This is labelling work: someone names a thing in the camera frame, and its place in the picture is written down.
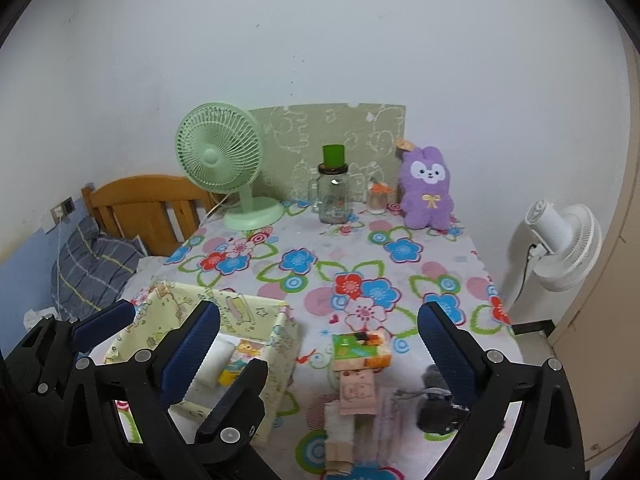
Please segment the white soft cloth pack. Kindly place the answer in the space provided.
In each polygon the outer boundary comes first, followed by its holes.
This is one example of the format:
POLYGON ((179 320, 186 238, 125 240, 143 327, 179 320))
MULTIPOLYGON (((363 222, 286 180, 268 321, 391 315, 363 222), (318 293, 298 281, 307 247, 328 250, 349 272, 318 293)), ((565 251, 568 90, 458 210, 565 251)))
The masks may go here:
POLYGON ((206 352, 203 362, 201 362, 194 380, 208 388, 215 388, 218 379, 230 361, 235 345, 224 338, 216 338, 206 352))

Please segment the cartoon print tissue pack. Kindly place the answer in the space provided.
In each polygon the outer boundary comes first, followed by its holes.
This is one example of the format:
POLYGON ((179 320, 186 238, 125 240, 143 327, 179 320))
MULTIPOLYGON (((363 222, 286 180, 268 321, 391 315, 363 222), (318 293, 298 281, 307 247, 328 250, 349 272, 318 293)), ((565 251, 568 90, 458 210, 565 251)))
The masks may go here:
POLYGON ((265 346, 261 342, 240 339, 218 378, 219 385, 229 387, 240 376, 250 360, 261 359, 264 356, 264 348, 265 346))

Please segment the clear plastic packet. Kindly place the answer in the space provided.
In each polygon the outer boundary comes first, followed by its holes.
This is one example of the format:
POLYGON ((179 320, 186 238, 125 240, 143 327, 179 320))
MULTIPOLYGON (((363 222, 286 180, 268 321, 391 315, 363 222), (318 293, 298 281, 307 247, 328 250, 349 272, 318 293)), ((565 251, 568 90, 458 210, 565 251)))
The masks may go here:
POLYGON ((383 386, 378 388, 378 407, 373 437, 376 460, 382 466, 395 466, 409 448, 411 409, 416 397, 412 390, 383 386))

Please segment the pink tissue pack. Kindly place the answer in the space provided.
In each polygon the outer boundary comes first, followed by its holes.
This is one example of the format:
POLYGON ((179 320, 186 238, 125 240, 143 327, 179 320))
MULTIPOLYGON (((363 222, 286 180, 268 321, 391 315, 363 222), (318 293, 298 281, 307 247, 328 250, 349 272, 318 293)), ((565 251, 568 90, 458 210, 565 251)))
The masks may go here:
POLYGON ((373 370, 343 370, 340 373, 340 413, 375 415, 378 408, 373 370))

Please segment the beige bandage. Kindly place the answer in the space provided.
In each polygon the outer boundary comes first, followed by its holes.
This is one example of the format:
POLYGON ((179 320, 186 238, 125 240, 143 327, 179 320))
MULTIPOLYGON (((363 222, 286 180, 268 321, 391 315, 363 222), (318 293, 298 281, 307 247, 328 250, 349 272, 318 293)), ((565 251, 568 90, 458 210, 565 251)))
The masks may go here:
POLYGON ((348 476, 354 466, 355 416, 342 415, 335 400, 324 406, 326 473, 348 476))

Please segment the grey rolled socks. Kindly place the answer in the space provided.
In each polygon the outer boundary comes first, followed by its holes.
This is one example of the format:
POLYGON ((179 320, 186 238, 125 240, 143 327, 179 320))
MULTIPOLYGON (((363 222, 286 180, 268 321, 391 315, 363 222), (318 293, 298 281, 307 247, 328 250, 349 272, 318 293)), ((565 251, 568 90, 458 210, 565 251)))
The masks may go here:
POLYGON ((421 380, 419 389, 395 390, 392 395, 394 403, 413 403, 416 406, 416 426, 424 434, 446 436, 459 430, 468 418, 469 409, 454 400, 438 367, 429 365, 421 380))

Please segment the grey plaid pillow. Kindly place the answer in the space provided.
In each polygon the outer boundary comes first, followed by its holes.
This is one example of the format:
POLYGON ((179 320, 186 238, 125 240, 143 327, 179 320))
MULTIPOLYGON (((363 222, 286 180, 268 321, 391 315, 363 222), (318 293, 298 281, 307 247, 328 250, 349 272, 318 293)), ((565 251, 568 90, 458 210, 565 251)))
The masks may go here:
POLYGON ((111 236, 86 217, 58 248, 51 270, 51 296, 63 321, 84 320, 114 304, 146 257, 139 237, 111 236))

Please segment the yellow fabric storage box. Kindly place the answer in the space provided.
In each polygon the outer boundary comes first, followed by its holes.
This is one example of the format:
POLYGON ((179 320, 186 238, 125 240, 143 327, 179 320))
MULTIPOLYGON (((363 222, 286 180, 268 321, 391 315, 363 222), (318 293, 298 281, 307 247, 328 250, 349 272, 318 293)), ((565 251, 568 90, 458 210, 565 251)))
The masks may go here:
MULTIPOLYGON (((299 326, 286 302, 162 281, 131 300, 136 308, 134 322, 112 339, 104 362, 126 362, 139 350, 156 349, 169 331, 179 328, 202 300, 211 301, 219 308, 220 326, 215 339, 227 339, 235 346, 240 339, 250 339, 265 346, 260 360, 268 364, 268 377, 259 393, 265 417, 252 441, 256 446, 265 446, 300 348, 299 326)), ((193 379, 183 399, 175 404, 175 410, 201 422, 229 387, 218 382, 211 389, 193 379)))

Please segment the green orange tissue pack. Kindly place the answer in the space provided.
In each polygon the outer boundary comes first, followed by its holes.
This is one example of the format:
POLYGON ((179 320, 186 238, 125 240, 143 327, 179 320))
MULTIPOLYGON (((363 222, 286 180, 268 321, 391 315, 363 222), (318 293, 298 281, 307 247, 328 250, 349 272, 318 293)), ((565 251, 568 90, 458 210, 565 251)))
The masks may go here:
POLYGON ((379 370, 392 364, 392 349, 385 330, 332 336, 333 369, 379 370))

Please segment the white floor fan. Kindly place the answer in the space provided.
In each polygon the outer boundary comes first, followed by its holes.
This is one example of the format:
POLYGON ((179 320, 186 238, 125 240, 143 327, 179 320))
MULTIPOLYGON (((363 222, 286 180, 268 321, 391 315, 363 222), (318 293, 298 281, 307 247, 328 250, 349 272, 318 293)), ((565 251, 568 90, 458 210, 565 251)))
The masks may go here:
POLYGON ((591 209, 575 204, 557 210, 548 200, 537 200, 524 223, 535 241, 527 249, 521 285, 510 305, 518 302, 533 275, 548 292, 565 292, 582 284, 597 263, 603 243, 600 223, 591 209))

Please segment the floral tablecloth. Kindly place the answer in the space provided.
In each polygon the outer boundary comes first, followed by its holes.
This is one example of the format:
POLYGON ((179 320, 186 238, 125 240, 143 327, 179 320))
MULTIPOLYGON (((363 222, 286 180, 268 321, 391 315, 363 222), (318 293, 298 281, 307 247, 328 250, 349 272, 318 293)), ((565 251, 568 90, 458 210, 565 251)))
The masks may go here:
MULTIPOLYGON (((282 300, 299 326, 300 348, 267 444, 256 446, 282 478, 324 479, 324 406, 340 397, 332 336, 385 330, 392 364, 375 375, 383 386, 419 389, 431 364, 418 334, 422 304, 435 301, 485 348, 510 359, 520 350, 469 235, 459 223, 446 232, 411 231, 397 206, 382 216, 355 211, 327 226, 306 202, 285 204, 272 226, 237 233, 219 221, 199 228, 152 278, 128 285, 130 301, 159 282, 176 282, 282 300)), ((424 434, 411 409, 409 448, 395 466, 376 460, 374 417, 357 422, 355 479, 421 479, 454 437, 424 434)))

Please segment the green desk fan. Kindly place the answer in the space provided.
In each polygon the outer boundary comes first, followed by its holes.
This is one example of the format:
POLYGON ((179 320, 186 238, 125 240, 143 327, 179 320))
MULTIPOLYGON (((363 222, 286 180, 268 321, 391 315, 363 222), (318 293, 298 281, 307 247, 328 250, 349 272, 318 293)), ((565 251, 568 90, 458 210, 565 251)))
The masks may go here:
POLYGON ((218 102, 195 107, 180 122, 175 147, 191 182, 213 194, 239 195, 239 203, 224 213, 227 229, 258 230, 283 216, 278 200, 253 194, 264 147, 262 127, 250 113, 218 102))

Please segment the small toothpick jar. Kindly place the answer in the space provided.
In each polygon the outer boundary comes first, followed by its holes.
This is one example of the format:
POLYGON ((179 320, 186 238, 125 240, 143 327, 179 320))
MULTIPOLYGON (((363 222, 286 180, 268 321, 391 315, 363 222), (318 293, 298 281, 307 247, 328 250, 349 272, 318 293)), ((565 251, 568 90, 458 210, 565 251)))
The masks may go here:
POLYGON ((393 189, 385 183, 371 181, 367 189, 367 210, 370 214, 384 214, 393 189))

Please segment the wall power socket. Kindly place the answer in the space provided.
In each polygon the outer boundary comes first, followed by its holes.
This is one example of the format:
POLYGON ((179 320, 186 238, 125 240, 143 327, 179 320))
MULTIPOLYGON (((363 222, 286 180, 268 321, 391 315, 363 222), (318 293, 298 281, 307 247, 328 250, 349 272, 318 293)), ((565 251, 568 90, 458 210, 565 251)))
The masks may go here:
POLYGON ((51 216, 55 223, 60 222, 69 216, 76 209, 75 203, 71 197, 66 198, 61 203, 51 209, 51 216))

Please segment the green patterned wall board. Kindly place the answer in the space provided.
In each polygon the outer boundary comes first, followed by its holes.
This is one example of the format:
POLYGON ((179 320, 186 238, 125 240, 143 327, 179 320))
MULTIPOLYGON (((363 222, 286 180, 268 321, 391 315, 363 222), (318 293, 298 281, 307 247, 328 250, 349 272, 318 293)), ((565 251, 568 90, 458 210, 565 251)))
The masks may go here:
POLYGON ((405 136, 406 108, 397 104, 303 104, 254 108, 262 127, 264 158, 253 183, 255 195, 306 200, 308 183, 318 177, 322 148, 341 144, 350 177, 349 192, 362 202, 375 180, 394 188, 405 136))

